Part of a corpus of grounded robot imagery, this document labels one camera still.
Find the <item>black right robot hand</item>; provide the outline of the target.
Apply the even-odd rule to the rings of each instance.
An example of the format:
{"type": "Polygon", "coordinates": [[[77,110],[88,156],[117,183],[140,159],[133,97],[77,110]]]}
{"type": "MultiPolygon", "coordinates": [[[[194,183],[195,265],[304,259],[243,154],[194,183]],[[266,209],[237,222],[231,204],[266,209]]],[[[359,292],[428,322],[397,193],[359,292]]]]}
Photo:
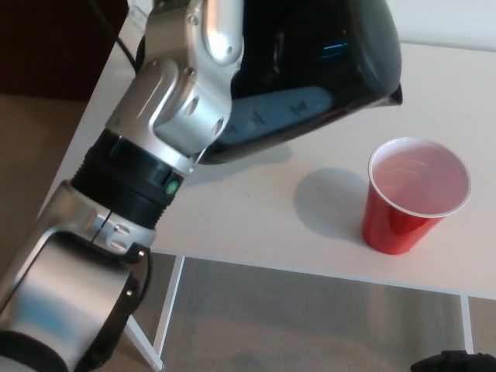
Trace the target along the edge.
{"type": "Polygon", "coordinates": [[[446,350],[420,360],[410,367],[411,372],[495,372],[495,357],[486,353],[465,350],[446,350]]]}

